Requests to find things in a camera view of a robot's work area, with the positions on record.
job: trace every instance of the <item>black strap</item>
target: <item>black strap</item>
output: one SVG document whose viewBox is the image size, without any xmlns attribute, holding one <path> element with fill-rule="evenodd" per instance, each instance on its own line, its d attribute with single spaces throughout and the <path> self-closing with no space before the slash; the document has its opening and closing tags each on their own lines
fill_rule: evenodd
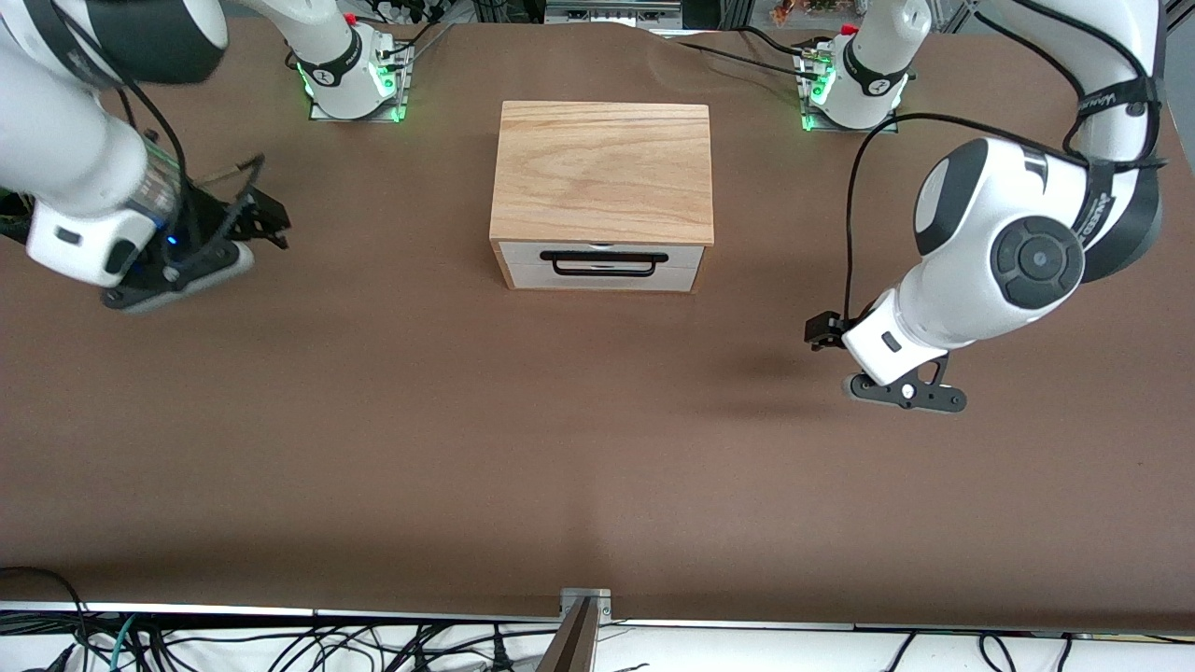
<svg viewBox="0 0 1195 672">
<path fill-rule="evenodd" d="M 863 94 L 870 98 L 878 98 L 891 91 L 905 78 L 905 73 L 908 72 L 908 66 L 905 66 L 899 72 L 881 74 L 864 66 L 859 62 L 859 57 L 854 55 L 853 37 L 846 43 L 846 48 L 842 50 L 842 63 L 846 66 L 846 72 L 851 73 L 851 77 L 863 87 Z"/>
<path fill-rule="evenodd" d="M 353 42 L 338 57 L 326 63 L 312 63 L 299 59 L 299 66 L 307 73 L 307 77 L 315 80 L 315 84 L 320 86 L 339 85 L 344 73 L 351 71 L 361 60 L 361 33 L 351 28 L 349 32 L 353 35 Z"/>
<path fill-rule="evenodd" d="M 1079 98 L 1079 118 L 1090 117 L 1116 105 L 1133 103 L 1160 105 L 1165 99 L 1163 91 L 1162 78 L 1157 77 L 1136 78 L 1105 86 Z M 1140 116 L 1144 112 L 1142 106 L 1141 112 L 1134 116 Z"/>
<path fill-rule="evenodd" d="M 79 44 L 51 0 L 25 0 L 25 10 L 42 41 L 67 72 L 98 88 L 120 87 L 120 83 L 109 77 Z"/>
<path fill-rule="evenodd" d="M 1071 225 L 1071 231 L 1079 238 L 1079 244 L 1084 249 L 1103 230 L 1116 203 L 1116 197 L 1113 196 L 1114 177 L 1116 177 L 1114 163 L 1092 160 L 1087 166 L 1087 193 L 1083 197 L 1079 216 Z"/>
</svg>

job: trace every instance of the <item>metal bracket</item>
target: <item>metal bracket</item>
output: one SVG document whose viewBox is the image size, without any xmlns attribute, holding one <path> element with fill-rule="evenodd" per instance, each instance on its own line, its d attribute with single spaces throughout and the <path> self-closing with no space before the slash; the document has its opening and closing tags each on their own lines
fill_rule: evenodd
<svg viewBox="0 0 1195 672">
<path fill-rule="evenodd" d="M 609 588 L 562 588 L 560 589 L 560 617 L 565 617 L 581 598 L 596 598 L 598 623 L 606 625 L 611 623 Z"/>
<path fill-rule="evenodd" d="M 949 358 L 950 355 L 942 355 L 926 362 L 938 367 L 930 381 L 919 379 L 915 368 L 893 380 L 890 385 L 877 385 L 870 375 L 859 373 L 844 380 L 842 390 L 847 397 L 860 402 L 889 404 L 905 410 L 962 413 L 967 408 L 967 393 L 942 383 L 946 375 Z"/>
</svg>

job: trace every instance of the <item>wooden box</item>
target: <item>wooden box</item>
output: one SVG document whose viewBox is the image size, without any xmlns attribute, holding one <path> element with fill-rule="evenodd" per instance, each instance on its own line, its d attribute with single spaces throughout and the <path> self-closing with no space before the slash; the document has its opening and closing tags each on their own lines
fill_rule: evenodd
<svg viewBox="0 0 1195 672">
<path fill-rule="evenodd" d="M 511 289 L 692 292 L 713 246 L 705 105 L 502 105 L 490 244 Z"/>
</svg>

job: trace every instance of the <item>metal frame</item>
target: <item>metal frame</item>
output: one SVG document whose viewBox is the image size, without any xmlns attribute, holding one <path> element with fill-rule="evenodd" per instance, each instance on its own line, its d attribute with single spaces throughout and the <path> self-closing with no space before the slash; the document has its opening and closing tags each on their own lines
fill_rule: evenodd
<svg viewBox="0 0 1195 672">
<path fill-rule="evenodd" d="M 552 637 L 535 672 L 593 672 L 598 653 L 598 627 L 609 623 L 609 591 L 560 591 L 564 622 Z"/>
<path fill-rule="evenodd" d="M 1183 25 L 1195 14 L 1195 0 L 1170 0 L 1166 2 L 1166 32 Z"/>
</svg>

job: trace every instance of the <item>black cable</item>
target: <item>black cable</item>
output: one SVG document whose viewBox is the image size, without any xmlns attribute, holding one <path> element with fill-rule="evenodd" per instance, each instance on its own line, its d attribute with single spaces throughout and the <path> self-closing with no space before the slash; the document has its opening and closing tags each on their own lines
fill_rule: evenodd
<svg viewBox="0 0 1195 672">
<path fill-rule="evenodd" d="M 877 135 L 880 135 L 880 133 L 884 128 L 888 128 L 894 123 L 915 121 L 915 120 L 940 121 L 940 122 L 952 123 L 955 126 L 962 126 L 966 128 L 970 128 L 973 130 L 979 130 L 982 133 L 995 135 L 998 138 L 1004 138 L 1005 140 L 1019 142 L 1027 147 L 1031 147 L 1043 154 L 1054 157 L 1055 159 L 1066 161 L 1068 164 L 1086 166 L 1084 161 L 1078 160 L 1074 157 L 1068 157 L 1052 147 L 1047 147 L 1046 145 L 1042 145 L 1036 140 L 1030 140 L 1022 135 L 1017 135 L 1016 133 L 1010 133 L 1007 130 L 995 128 L 994 126 L 989 126 L 976 121 L 970 121 L 962 117 L 956 117 L 952 115 L 939 115 L 937 112 L 909 112 L 907 115 L 894 115 L 891 117 L 888 117 L 887 120 L 881 122 L 880 126 L 871 129 L 871 133 L 868 133 L 866 138 L 863 139 L 863 142 L 859 145 L 859 151 L 856 152 L 854 154 L 854 163 L 851 165 L 851 178 L 850 181 L 847 181 L 846 184 L 846 287 L 842 292 L 844 319 L 851 318 L 851 285 L 854 279 L 854 231 L 852 225 L 852 215 L 854 213 L 854 184 L 859 177 L 859 165 L 863 163 L 863 154 L 868 151 L 868 146 L 871 145 L 871 141 Z"/>
<path fill-rule="evenodd" d="M 1054 668 L 1054 672 L 1062 672 L 1062 667 L 1066 666 L 1066 659 L 1071 658 L 1071 647 L 1074 644 L 1070 633 L 1064 634 L 1062 639 L 1066 640 L 1066 643 L 1062 644 L 1062 655 L 1058 656 L 1058 667 Z"/>
<path fill-rule="evenodd" d="M 502 640 L 502 629 L 494 624 L 494 665 L 491 672 L 514 672 L 515 665 L 507 653 L 507 644 Z"/>
<path fill-rule="evenodd" d="M 369 672 L 378 672 L 378 662 L 373 659 L 372 655 L 369 655 L 369 652 L 358 649 L 357 647 L 343 647 L 343 648 L 349 653 L 355 653 L 357 655 L 366 656 L 366 660 L 369 661 Z"/>
<path fill-rule="evenodd" d="M 554 635 L 556 633 L 557 633 L 556 630 L 525 630 L 525 631 L 521 631 L 521 633 L 507 633 L 507 634 L 504 634 L 502 636 L 509 640 L 511 637 L 531 637 L 531 636 L 534 636 L 534 635 Z M 485 643 L 485 642 L 492 641 L 492 640 L 494 640 L 494 636 L 490 635 L 488 637 L 478 637 L 476 640 L 471 640 L 471 641 L 467 641 L 467 642 L 464 642 L 464 643 L 459 643 L 456 646 L 452 646 L 452 647 L 448 647 L 446 649 L 439 650 L 434 655 L 431 655 L 428 659 L 427 662 L 424 662 L 422 665 L 416 665 L 415 667 L 411 668 L 410 672 L 427 672 L 428 667 L 433 662 L 435 662 L 436 660 L 439 660 L 439 659 L 441 659 L 441 658 L 443 658 L 446 655 L 455 655 L 458 653 L 476 653 L 476 652 L 466 652 L 465 649 L 467 649 L 470 647 L 473 647 L 476 644 L 480 644 L 480 643 Z"/>
<path fill-rule="evenodd" d="M 833 42 L 833 41 L 834 41 L 834 38 L 832 36 L 819 35 L 819 36 L 815 36 L 815 37 L 810 37 L 809 39 L 805 39 L 804 42 L 797 42 L 796 44 L 790 44 L 789 47 L 792 47 L 793 49 L 813 49 L 814 47 L 817 47 L 817 44 L 820 44 L 822 42 Z"/>
<path fill-rule="evenodd" d="M 424 26 L 422 29 L 419 29 L 419 32 L 415 33 L 415 37 L 412 37 L 410 39 L 403 39 L 402 42 L 405 42 L 407 47 L 415 44 L 416 42 L 419 41 L 421 37 L 423 37 L 423 33 L 425 33 L 429 30 L 431 30 L 431 26 L 436 25 L 437 23 L 439 22 L 428 22 L 427 24 L 424 24 Z"/>
<path fill-rule="evenodd" d="M 1169 33 L 1170 31 L 1172 31 L 1176 28 L 1178 28 L 1184 20 L 1187 20 L 1187 17 L 1189 17 L 1191 12 L 1195 12 L 1195 5 L 1191 5 L 1190 7 L 1187 7 L 1185 12 L 1183 12 L 1182 14 L 1179 14 L 1178 18 L 1176 18 L 1175 20 L 1170 22 L 1170 24 L 1166 25 L 1166 32 Z"/>
<path fill-rule="evenodd" d="M 989 640 L 989 639 L 991 640 L 995 640 L 995 643 L 1000 647 L 1000 652 L 1004 653 L 1004 660 L 1009 664 L 1009 668 L 1007 670 L 998 667 L 995 665 L 995 661 L 993 661 L 987 655 L 987 640 Z M 1012 654 L 1009 653 L 1009 647 L 1004 646 L 1004 640 L 1001 640 L 998 635 L 993 635 L 991 633 L 983 633 L 982 635 L 980 635 L 979 636 L 979 654 L 981 656 L 983 656 L 983 662 L 986 662 L 987 666 L 991 667 L 993 672 L 1017 672 L 1017 664 L 1012 661 Z"/>
<path fill-rule="evenodd" d="M 149 634 L 149 650 L 158 652 L 163 656 L 165 656 L 166 665 L 170 666 L 168 671 L 163 670 L 161 672 L 178 672 L 178 666 L 174 665 L 174 659 L 171 655 L 170 649 L 166 648 L 166 637 L 163 635 L 161 628 L 151 627 L 147 628 L 146 631 Z"/>
<path fill-rule="evenodd" d="M 82 670 L 91 670 L 91 667 L 88 666 L 90 660 L 87 658 L 90 653 L 90 647 L 87 644 L 87 619 L 82 612 L 82 599 L 79 597 L 79 593 L 74 589 L 74 586 L 71 585 L 71 581 L 67 581 L 57 572 L 50 572 L 49 569 L 42 569 L 41 567 L 27 567 L 27 566 L 0 567 L 0 576 L 4 576 L 5 574 L 13 574 L 13 575 L 32 574 L 35 576 L 44 576 L 47 579 L 55 581 L 56 584 L 67 589 L 67 593 L 71 594 L 71 601 L 73 601 L 75 605 L 75 615 L 79 617 L 79 633 L 76 634 L 75 639 L 76 640 L 80 637 L 82 639 L 82 644 L 84 644 Z"/>
<path fill-rule="evenodd" d="M 312 628 L 312 629 L 307 630 L 306 633 L 296 636 L 295 641 L 293 641 L 289 644 L 287 644 L 287 648 L 282 649 L 282 653 L 280 653 L 277 655 L 277 658 L 274 659 L 274 662 L 270 664 L 270 667 L 265 672 L 274 672 L 274 668 L 277 667 L 280 662 L 282 662 L 282 659 L 286 658 L 286 655 L 288 653 L 290 653 L 290 649 L 293 649 L 296 646 L 299 646 L 300 642 L 302 642 L 305 639 L 310 637 L 311 635 L 315 634 L 317 631 L 319 631 L 318 628 Z"/>
<path fill-rule="evenodd" d="M 311 672 L 315 672 L 315 668 L 319 667 L 320 664 L 325 664 L 326 665 L 329 656 L 331 656 L 333 653 L 336 653 L 337 649 L 350 648 L 349 643 L 353 642 L 354 640 L 356 640 L 357 637 L 360 637 L 361 635 L 366 634 L 370 628 L 372 628 L 370 625 L 366 625 L 364 628 L 361 628 L 360 630 L 357 630 L 356 633 L 353 633 L 351 635 L 344 635 L 343 640 L 341 640 L 339 642 L 332 644 L 327 649 L 321 648 L 320 654 L 315 658 L 315 662 L 311 666 Z M 331 634 L 339 635 L 341 633 L 337 633 L 337 631 L 333 630 Z M 369 659 L 369 661 L 370 661 L 370 665 L 373 665 L 373 659 L 372 658 Z"/>
<path fill-rule="evenodd" d="M 785 47 L 784 44 L 780 44 L 779 42 L 772 39 L 772 36 L 770 36 L 768 33 L 764 32 L 762 30 L 760 30 L 760 29 L 758 29 L 758 28 L 755 28 L 753 25 L 744 25 L 744 26 L 733 28 L 730 30 L 735 31 L 735 32 L 749 32 L 749 33 L 754 35 L 755 37 L 759 37 L 764 42 L 767 42 L 768 47 L 771 47 L 772 49 L 776 49 L 777 51 L 779 51 L 782 54 L 788 54 L 790 56 L 799 56 L 801 55 L 801 49 L 796 49 L 796 48 L 792 48 L 792 47 Z"/>
<path fill-rule="evenodd" d="M 128 647 L 133 652 L 133 659 L 136 660 L 136 670 L 139 672 L 151 672 L 153 668 L 149 667 L 149 661 L 146 659 L 146 649 L 141 643 L 141 636 L 135 633 L 129 633 Z"/>
<path fill-rule="evenodd" d="M 147 110 L 149 110 L 149 114 L 153 115 L 153 118 L 161 126 L 161 129 L 166 132 L 166 138 L 170 139 L 170 145 L 174 149 L 174 158 L 178 160 L 178 172 L 182 178 L 180 190 L 185 193 L 190 182 L 189 178 L 186 177 L 186 154 L 183 152 L 183 143 L 179 142 L 178 135 L 174 133 L 174 128 L 170 126 L 170 122 L 166 121 L 165 116 L 163 116 L 161 111 L 158 109 L 158 105 L 154 105 L 153 100 L 151 100 L 149 97 L 146 96 L 146 92 L 142 91 L 140 86 L 137 86 L 137 83 L 133 78 L 130 78 L 128 73 L 124 72 L 123 67 L 117 66 L 115 62 L 112 62 L 111 59 L 106 56 L 104 48 L 100 47 L 98 42 L 96 42 L 96 39 L 91 36 L 91 33 L 88 33 L 86 30 L 84 30 L 82 26 L 79 25 L 79 22 L 76 22 L 74 17 L 72 17 L 62 7 L 60 7 L 55 0 L 50 0 L 50 5 L 54 7 L 54 12 L 59 16 L 59 18 L 61 18 L 62 22 L 67 24 L 68 28 L 71 28 L 71 31 L 75 35 L 75 37 L 82 39 L 87 44 L 87 47 L 90 47 L 100 59 L 103 59 L 103 61 L 108 65 L 108 67 L 116 74 L 117 79 L 121 80 L 121 84 L 123 84 L 125 88 L 131 91 L 133 94 L 137 97 L 137 100 L 141 100 L 141 104 L 145 105 Z"/>
<path fill-rule="evenodd" d="M 430 642 L 437 635 L 448 629 L 447 625 L 441 625 L 441 624 L 429 625 L 427 630 L 424 630 L 423 628 L 424 628 L 423 625 L 419 625 L 418 630 L 416 630 L 415 633 L 415 636 L 411 637 L 406 642 L 406 644 L 403 646 L 402 650 L 394 654 L 394 658 L 391 659 L 390 665 L 387 665 L 382 672 L 398 672 L 398 668 L 402 667 L 404 664 L 406 664 L 407 660 L 410 660 L 411 654 L 415 653 L 417 648 Z"/>
<path fill-rule="evenodd" d="M 1052 10 L 1049 7 L 1046 7 L 1044 5 L 1040 5 L 1040 4 L 1035 2 L 1034 0 L 1012 0 L 1012 2 L 1016 4 L 1016 5 L 1021 5 L 1022 7 L 1029 10 L 1031 12 L 1037 12 L 1038 14 L 1042 14 L 1043 17 L 1049 17 L 1049 18 L 1059 22 L 1059 23 L 1064 23 L 1064 24 L 1066 24 L 1066 25 L 1068 25 L 1068 26 L 1071 26 L 1071 28 L 1073 28 L 1073 29 L 1076 29 L 1078 31 L 1085 32 L 1085 33 L 1090 35 L 1091 37 L 1095 37 L 1096 39 L 1099 39 L 1104 44 L 1111 47 L 1117 54 L 1120 54 L 1121 57 L 1123 57 L 1124 61 L 1128 62 L 1129 67 L 1133 68 L 1133 72 L 1136 73 L 1136 77 L 1140 77 L 1142 79 L 1150 77 L 1148 74 L 1146 74 L 1145 66 L 1141 65 L 1141 61 L 1139 61 L 1136 59 L 1135 54 L 1133 54 L 1132 51 L 1129 51 L 1127 47 L 1124 47 L 1123 44 L 1121 44 L 1120 42 L 1117 42 L 1115 38 L 1113 38 L 1113 36 L 1110 36 L 1107 32 L 1099 30 L 1098 28 L 1096 28 L 1096 26 L 1093 26 L 1091 24 L 1083 23 L 1079 19 L 1076 19 L 1074 17 L 1070 17 L 1067 14 L 1064 14 L 1062 12 L 1059 12 L 1058 10 Z"/>
<path fill-rule="evenodd" d="M 178 672 L 177 670 L 176 671 L 171 671 L 171 670 L 166 668 L 166 666 L 163 664 L 161 649 L 159 649 L 157 646 L 154 646 L 153 633 L 147 633 L 147 634 L 149 635 L 149 646 L 147 648 L 149 649 L 149 656 L 153 658 L 154 664 L 158 666 L 158 672 Z M 137 633 L 136 635 L 134 635 L 134 637 L 139 642 L 141 641 L 141 634 L 140 633 Z"/>
<path fill-rule="evenodd" d="M 50 0 L 50 5 L 54 7 L 54 11 L 55 13 L 57 13 L 59 18 L 61 18 L 62 22 L 71 28 L 72 32 L 75 33 L 75 37 L 82 39 L 87 44 L 87 47 L 91 47 L 91 49 L 97 55 L 99 55 L 105 63 L 108 63 L 108 67 L 114 73 L 116 73 L 116 77 L 121 80 L 121 83 L 129 91 L 131 91 L 133 94 L 136 96 L 139 100 L 141 100 L 141 104 L 145 105 L 147 110 L 149 110 L 149 114 L 153 115 L 153 118 L 161 126 L 161 129 L 166 132 L 166 138 L 170 140 L 170 145 L 174 149 L 174 159 L 178 163 L 178 177 L 179 177 L 178 179 L 179 216 L 170 219 L 170 222 L 166 225 L 166 231 L 163 232 L 161 246 L 160 246 L 160 252 L 168 263 L 171 257 L 166 240 L 178 228 L 179 219 L 182 219 L 183 216 L 188 216 L 189 224 L 194 222 L 192 219 L 194 213 L 191 213 L 190 208 L 188 207 L 188 203 L 190 202 L 191 178 L 186 173 L 186 153 L 183 152 L 183 143 L 178 140 L 178 134 L 174 133 L 174 127 L 170 126 L 170 122 L 166 121 L 166 117 L 158 109 L 158 105 L 154 105 L 153 100 L 151 100 L 149 97 L 146 96 L 146 92 L 141 90 L 137 83 L 134 81 L 133 78 L 130 78 L 124 72 L 124 68 L 118 67 L 115 62 L 112 62 L 112 60 L 106 56 L 104 48 L 100 47 L 99 43 L 96 42 L 96 39 L 86 30 L 82 29 L 82 26 L 79 25 L 79 22 L 76 22 L 74 17 L 72 17 L 65 10 L 62 10 L 62 7 L 60 7 L 55 0 Z"/>
<path fill-rule="evenodd" d="M 1142 635 L 1142 636 L 1148 637 L 1151 640 L 1158 640 L 1159 642 L 1166 642 L 1170 644 L 1195 644 L 1195 642 L 1190 640 L 1176 640 L 1173 637 L 1163 637 L 1162 635 Z"/>
<path fill-rule="evenodd" d="M 1138 60 L 1136 55 L 1129 51 L 1127 47 L 1124 47 L 1115 38 L 1113 38 L 1113 36 L 1099 30 L 1098 28 L 1091 24 L 1083 23 L 1073 17 L 1068 17 L 1056 10 L 1052 10 L 1049 7 L 1040 5 L 1034 0 L 1012 0 L 1012 2 L 1021 5 L 1022 7 L 1031 12 L 1036 12 L 1038 14 L 1042 14 L 1043 17 L 1049 17 L 1080 32 L 1095 37 L 1096 39 L 1103 42 L 1104 44 L 1110 47 L 1114 51 L 1120 54 L 1120 56 L 1124 59 L 1126 62 L 1128 62 L 1129 67 L 1133 68 L 1133 72 L 1138 77 L 1138 79 L 1150 79 L 1150 75 L 1145 71 L 1145 66 L 1141 65 L 1141 61 Z M 1153 151 L 1158 145 L 1158 134 L 1160 132 L 1160 126 L 1162 126 L 1162 102 L 1153 100 L 1147 105 L 1150 110 L 1148 112 L 1150 117 L 1148 120 L 1146 120 L 1146 139 L 1141 153 L 1139 153 L 1136 157 L 1138 160 L 1144 159 L 1146 157 L 1151 157 L 1153 154 Z M 1067 138 L 1070 139 L 1073 135 L 1074 133 L 1071 133 Z"/>
<path fill-rule="evenodd" d="M 410 39 L 396 39 L 394 42 L 399 42 L 400 45 L 396 47 L 394 49 L 391 49 L 388 51 L 382 51 L 381 53 L 381 57 L 382 59 L 388 59 L 388 57 L 393 56 L 394 54 L 402 54 L 404 50 L 410 49 L 411 47 L 415 47 L 415 43 L 418 42 L 419 38 L 423 37 L 423 35 L 427 33 L 429 30 L 431 30 L 431 26 L 436 25 L 437 23 L 439 22 L 428 22 L 422 29 L 419 29 L 419 32 L 415 33 L 415 37 L 412 37 Z"/>
<path fill-rule="evenodd" d="M 740 56 L 737 54 L 731 54 L 730 51 L 722 51 L 722 50 L 713 49 L 713 48 L 710 48 L 710 47 L 703 47 L 700 44 L 690 44 L 688 42 L 678 42 L 676 44 L 680 44 L 681 47 L 688 47 L 690 49 L 697 49 L 698 51 L 709 51 L 710 54 L 717 54 L 718 56 L 723 56 L 723 57 L 727 57 L 727 59 L 733 59 L 735 61 L 741 61 L 743 63 L 750 63 L 753 66 L 758 66 L 758 67 L 761 67 L 761 68 L 767 68 L 770 71 L 783 72 L 784 74 L 791 74 L 791 75 L 801 78 L 801 79 L 809 79 L 809 80 L 817 79 L 817 75 L 814 74 L 814 73 L 798 72 L 798 71 L 796 71 L 793 68 L 785 68 L 785 67 L 780 67 L 780 66 L 773 66 L 772 63 L 765 63 L 764 61 L 756 61 L 754 59 L 748 59 L 746 56 Z"/>
<path fill-rule="evenodd" d="M 896 649 L 896 655 L 893 656 L 893 661 L 888 664 L 884 672 L 896 672 L 896 667 L 900 665 L 900 659 L 905 658 L 905 652 L 908 650 L 908 644 L 913 643 L 913 637 L 917 636 L 917 630 L 913 630 L 905 637 L 905 641 L 900 643 L 900 648 Z"/>
<path fill-rule="evenodd" d="M 311 630 L 308 630 L 304 635 L 299 635 L 299 636 L 308 636 L 310 633 L 311 633 Z M 249 637 L 228 637 L 228 639 L 221 639 L 221 637 L 179 637 L 177 640 L 170 640 L 168 642 L 166 642 L 166 644 L 173 646 L 173 644 L 183 644 L 183 643 L 188 643 L 188 642 L 210 642 L 210 643 L 216 643 L 216 644 L 241 644 L 241 643 L 245 643 L 245 642 L 259 642 L 262 640 L 292 639 L 294 636 L 295 636 L 294 633 L 268 633 L 268 634 L 264 634 L 264 635 L 252 635 L 252 636 L 249 636 Z"/>
<path fill-rule="evenodd" d="M 237 194 L 237 197 L 233 198 L 233 201 L 228 204 L 227 208 L 225 208 L 223 221 L 220 222 L 220 226 L 216 228 L 215 233 L 213 233 L 212 237 L 207 239 L 207 242 L 200 245 L 197 250 L 189 253 L 186 258 L 176 262 L 170 256 L 168 238 L 166 236 L 163 236 L 161 238 L 163 256 L 165 257 L 166 263 L 168 265 L 176 268 L 179 271 L 189 269 L 191 265 L 202 259 L 203 256 L 208 253 L 208 251 L 219 245 L 220 242 L 223 240 L 225 236 L 227 236 L 228 232 L 232 231 L 232 227 L 237 224 L 237 219 L 240 216 L 240 213 L 249 206 L 249 200 L 253 195 L 253 185 L 257 184 L 257 179 L 262 175 L 262 167 L 265 165 L 265 155 L 257 154 L 256 157 L 253 157 L 246 164 L 243 165 L 245 166 L 246 170 L 249 170 L 249 178 L 245 181 L 245 185 L 240 188 L 240 193 Z"/>
<path fill-rule="evenodd" d="M 133 127 L 133 130 L 136 130 L 137 120 L 133 116 L 133 105 L 129 104 L 129 94 L 123 88 L 117 88 L 116 96 L 120 97 L 121 106 L 124 108 L 124 121 Z"/>
<path fill-rule="evenodd" d="M 1016 42 L 1017 44 L 1024 47 L 1025 49 L 1029 49 L 1038 59 L 1049 63 L 1050 67 L 1058 71 L 1058 73 L 1061 74 L 1064 79 L 1066 79 L 1066 83 L 1071 85 L 1071 88 L 1074 90 L 1076 98 L 1080 99 L 1083 98 L 1084 96 L 1083 85 L 1079 84 L 1079 80 L 1074 77 L 1074 74 L 1071 71 L 1066 69 L 1066 67 L 1062 66 L 1062 63 L 1060 63 L 1058 59 L 1046 53 L 1046 50 L 1042 49 L 1041 47 L 1034 44 L 1032 42 L 1025 39 L 1024 37 L 1021 37 L 1016 32 L 1012 32 L 1011 30 L 989 19 L 981 12 L 975 12 L 974 16 L 976 19 L 979 19 L 979 23 L 986 25 L 987 28 L 994 30 L 995 32 L 1003 35 L 1004 37 L 1007 37 L 1009 39 Z M 1083 122 L 1084 117 L 1076 117 L 1074 123 L 1071 126 L 1071 129 L 1067 130 L 1066 135 L 1062 138 L 1062 151 L 1077 158 L 1080 157 L 1080 154 L 1071 146 L 1071 141 L 1074 140 L 1074 135 L 1079 133 L 1079 128 L 1083 126 Z"/>
</svg>

